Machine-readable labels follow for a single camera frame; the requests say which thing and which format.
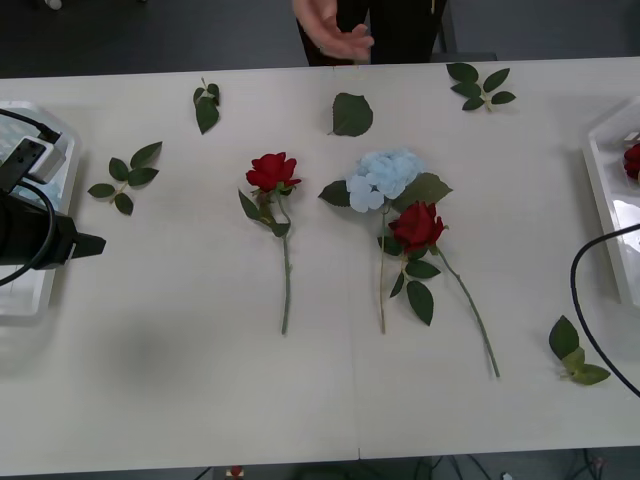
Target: person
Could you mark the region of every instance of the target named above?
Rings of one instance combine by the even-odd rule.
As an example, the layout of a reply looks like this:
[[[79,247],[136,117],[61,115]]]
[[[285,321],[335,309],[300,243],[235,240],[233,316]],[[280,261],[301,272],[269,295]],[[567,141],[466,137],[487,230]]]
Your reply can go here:
[[[293,0],[309,65],[425,63],[446,0]],[[367,13],[371,34],[364,25]]]

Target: gray floor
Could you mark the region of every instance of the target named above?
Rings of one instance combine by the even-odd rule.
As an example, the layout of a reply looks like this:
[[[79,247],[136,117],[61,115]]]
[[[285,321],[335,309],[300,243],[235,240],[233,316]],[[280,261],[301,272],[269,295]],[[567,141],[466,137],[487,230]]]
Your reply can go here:
[[[59,12],[44,7],[34,10],[37,1],[42,0],[0,2],[0,77],[306,65],[290,0],[149,0],[147,4],[64,0]],[[460,53],[495,53],[503,60],[640,55],[638,0],[450,2],[447,34]],[[608,449],[598,454],[608,462],[603,478],[640,478],[640,449]],[[561,480],[566,478],[574,452],[478,458],[492,479],[506,471],[516,480]],[[469,459],[460,457],[460,462],[465,480],[484,478]],[[255,466],[247,468],[245,478],[339,479],[348,471],[354,479],[403,480],[414,478],[415,466],[416,459]],[[201,471],[53,475],[47,480],[191,480]],[[224,469],[219,468],[203,480],[222,478]],[[436,478],[459,480],[448,462],[438,467]],[[577,478],[591,477],[585,472]]]

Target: black pants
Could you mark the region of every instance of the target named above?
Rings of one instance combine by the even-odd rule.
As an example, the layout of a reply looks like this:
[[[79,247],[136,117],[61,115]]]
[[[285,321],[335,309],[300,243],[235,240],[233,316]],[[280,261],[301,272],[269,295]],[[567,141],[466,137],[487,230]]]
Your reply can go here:
[[[371,19],[371,34],[375,45],[371,63],[426,63],[440,29],[446,0],[338,0],[338,27],[350,32],[364,22],[367,12]],[[312,67],[350,65],[353,62],[323,55],[304,32],[300,37]]]

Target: red rose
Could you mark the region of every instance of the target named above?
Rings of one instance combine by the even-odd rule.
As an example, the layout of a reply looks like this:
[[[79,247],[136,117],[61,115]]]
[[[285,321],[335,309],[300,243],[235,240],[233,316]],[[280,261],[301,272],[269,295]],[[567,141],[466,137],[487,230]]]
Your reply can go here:
[[[389,224],[396,241],[404,246],[405,253],[435,245],[444,230],[442,218],[436,218],[436,205],[427,207],[416,202],[407,208],[397,220]]]
[[[301,180],[292,180],[293,171],[298,163],[295,158],[287,158],[286,153],[272,153],[262,158],[253,160],[253,170],[247,172],[247,181],[255,185],[263,192],[271,192],[278,188],[278,183],[282,182],[285,187],[292,187],[300,183]]]
[[[624,169],[634,180],[638,180],[640,174],[640,144],[634,145],[624,154]]]

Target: hand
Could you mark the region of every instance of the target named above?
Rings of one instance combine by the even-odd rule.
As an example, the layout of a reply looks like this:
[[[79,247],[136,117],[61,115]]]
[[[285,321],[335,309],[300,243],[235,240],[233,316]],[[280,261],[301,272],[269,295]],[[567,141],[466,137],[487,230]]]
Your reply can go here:
[[[373,38],[367,35],[367,26],[360,24],[352,32],[343,33],[336,20],[337,0],[293,0],[293,11],[323,54],[350,60],[369,59]]]

